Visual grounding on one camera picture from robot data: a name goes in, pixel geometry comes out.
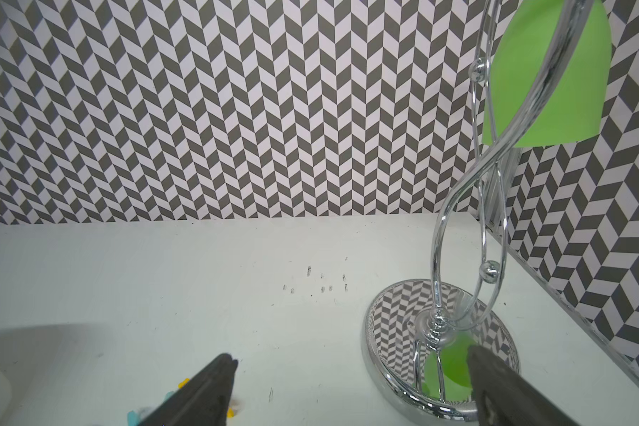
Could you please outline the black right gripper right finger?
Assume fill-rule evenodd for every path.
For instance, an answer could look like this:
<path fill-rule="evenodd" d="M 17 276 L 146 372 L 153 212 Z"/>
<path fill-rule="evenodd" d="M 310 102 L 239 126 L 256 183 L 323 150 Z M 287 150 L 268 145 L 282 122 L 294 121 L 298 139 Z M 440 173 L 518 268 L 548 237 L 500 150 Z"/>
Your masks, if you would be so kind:
<path fill-rule="evenodd" d="M 472 394 L 481 425 L 576 426 L 536 388 L 482 346 L 468 349 Z"/>

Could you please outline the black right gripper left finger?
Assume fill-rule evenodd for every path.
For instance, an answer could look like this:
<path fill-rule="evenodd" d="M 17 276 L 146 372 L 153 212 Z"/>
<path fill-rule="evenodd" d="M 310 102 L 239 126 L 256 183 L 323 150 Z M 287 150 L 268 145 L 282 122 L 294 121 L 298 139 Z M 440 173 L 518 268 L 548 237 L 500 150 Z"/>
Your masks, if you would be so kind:
<path fill-rule="evenodd" d="M 238 360 L 222 353 L 168 396 L 138 425 L 226 425 Z"/>

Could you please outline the teal clothespin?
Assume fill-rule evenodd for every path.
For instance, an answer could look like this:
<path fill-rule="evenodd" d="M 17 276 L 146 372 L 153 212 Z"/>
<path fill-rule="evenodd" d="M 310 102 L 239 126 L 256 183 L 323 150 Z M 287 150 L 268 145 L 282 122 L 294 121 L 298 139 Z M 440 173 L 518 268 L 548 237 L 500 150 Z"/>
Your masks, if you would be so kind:
<path fill-rule="evenodd" d="M 140 426 L 140 424 L 153 412 L 152 408 L 139 408 L 131 410 L 126 415 L 128 426 Z"/>

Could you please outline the chrome green jewelry stand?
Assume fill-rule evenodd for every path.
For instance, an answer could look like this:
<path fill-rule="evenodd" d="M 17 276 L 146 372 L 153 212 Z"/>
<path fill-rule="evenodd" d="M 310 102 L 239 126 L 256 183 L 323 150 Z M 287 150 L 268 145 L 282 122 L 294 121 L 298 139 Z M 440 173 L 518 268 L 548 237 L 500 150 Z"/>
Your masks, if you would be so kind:
<path fill-rule="evenodd" d="M 468 349 L 482 346 L 520 376 L 516 344 L 493 310 L 509 249 L 509 160 L 520 148 L 598 135 L 612 60 L 599 1 L 525 1 L 504 32 L 500 3 L 482 13 L 470 64 L 470 125 L 476 161 L 445 198 L 431 244 L 431 276 L 382 290 L 367 309 L 363 352 L 383 397 L 417 425 L 476 424 Z M 467 291 L 442 278 L 449 219 L 463 195 L 479 197 L 480 239 L 500 234 L 500 257 L 482 251 Z"/>

